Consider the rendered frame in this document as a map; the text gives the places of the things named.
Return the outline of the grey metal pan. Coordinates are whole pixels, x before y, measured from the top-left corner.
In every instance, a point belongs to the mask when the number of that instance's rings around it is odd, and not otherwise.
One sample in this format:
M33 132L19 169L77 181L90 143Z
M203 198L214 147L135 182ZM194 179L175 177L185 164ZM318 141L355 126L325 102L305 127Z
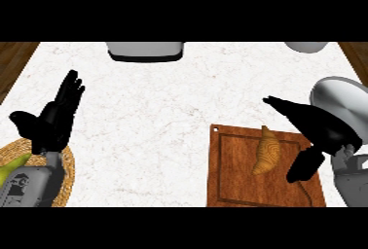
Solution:
M368 145L368 88L346 77L327 77L316 82L309 101L349 124Z

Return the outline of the round wicker placemat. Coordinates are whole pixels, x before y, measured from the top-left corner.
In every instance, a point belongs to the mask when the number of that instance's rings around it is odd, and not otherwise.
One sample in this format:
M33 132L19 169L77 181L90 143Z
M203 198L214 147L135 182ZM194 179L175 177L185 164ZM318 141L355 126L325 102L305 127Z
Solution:
M0 187L0 207L64 207L76 181L76 159L61 153L33 155Z

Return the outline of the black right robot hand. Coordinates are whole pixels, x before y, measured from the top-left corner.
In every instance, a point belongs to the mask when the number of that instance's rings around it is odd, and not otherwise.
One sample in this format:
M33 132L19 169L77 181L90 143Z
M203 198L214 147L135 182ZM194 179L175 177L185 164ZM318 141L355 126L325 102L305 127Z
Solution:
M287 174L290 183L308 181L325 160L324 154L334 156L342 148L356 152L362 139L347 123L322 108L282 100L272 95L263 98L263 102L288 118L312 143L299 152Z

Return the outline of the brown wooden cutting board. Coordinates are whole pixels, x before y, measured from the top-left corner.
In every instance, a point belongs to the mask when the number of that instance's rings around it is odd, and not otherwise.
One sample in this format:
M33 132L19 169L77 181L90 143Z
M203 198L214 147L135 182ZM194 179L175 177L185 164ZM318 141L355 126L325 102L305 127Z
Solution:
M306 182L290 183L287 173L302 150L310 143L300 133L272 131L281 142L281 160L266 173L251 173L262 130L213 124L207 206L325 207L319 175Z

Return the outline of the yellow-green pear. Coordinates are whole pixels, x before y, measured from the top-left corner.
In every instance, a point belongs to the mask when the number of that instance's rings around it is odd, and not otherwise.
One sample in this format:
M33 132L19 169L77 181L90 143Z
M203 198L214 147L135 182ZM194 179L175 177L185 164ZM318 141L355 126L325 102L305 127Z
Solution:
M3 187L3 184L6 182L6 179L10 175L10 173L27 164L27 161L31 157L31 153L24 154L18 158L15 158L8 164L0 166L0 188Z

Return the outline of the pale grey rounded object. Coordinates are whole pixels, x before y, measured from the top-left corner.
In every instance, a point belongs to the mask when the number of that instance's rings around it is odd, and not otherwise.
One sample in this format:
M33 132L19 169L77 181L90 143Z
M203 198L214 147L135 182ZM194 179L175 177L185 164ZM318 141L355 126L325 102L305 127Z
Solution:
M287 46L299 53L318 53L327 45L327 42L287 42Z

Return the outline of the golden brown croissant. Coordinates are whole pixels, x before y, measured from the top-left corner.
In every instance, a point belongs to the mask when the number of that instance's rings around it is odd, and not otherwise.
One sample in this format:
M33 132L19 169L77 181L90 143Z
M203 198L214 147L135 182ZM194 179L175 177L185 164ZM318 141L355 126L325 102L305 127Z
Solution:
M281 142L268 126L262 126L262 137L256 150L256 164L251 173L265 174L274 170L281 159Z

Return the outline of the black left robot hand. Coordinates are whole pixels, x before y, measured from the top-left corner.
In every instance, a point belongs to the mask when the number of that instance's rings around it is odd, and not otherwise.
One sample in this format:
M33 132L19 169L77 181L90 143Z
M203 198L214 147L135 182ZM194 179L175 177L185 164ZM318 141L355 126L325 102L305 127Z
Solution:
M31 153L62 152L70 143L76 112L84 85L78 72L71 70L61 84L55 100L50 101L40 115L15 111L9 119L16 125L19 135L31 141Z

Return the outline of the grey appliance with black base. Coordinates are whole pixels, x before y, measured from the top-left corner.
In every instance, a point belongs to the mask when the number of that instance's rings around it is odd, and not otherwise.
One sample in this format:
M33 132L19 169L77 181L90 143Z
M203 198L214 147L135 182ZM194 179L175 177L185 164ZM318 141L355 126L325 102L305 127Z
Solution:
M183 57L183 42L108 42L108 55L123 62L170 62Z

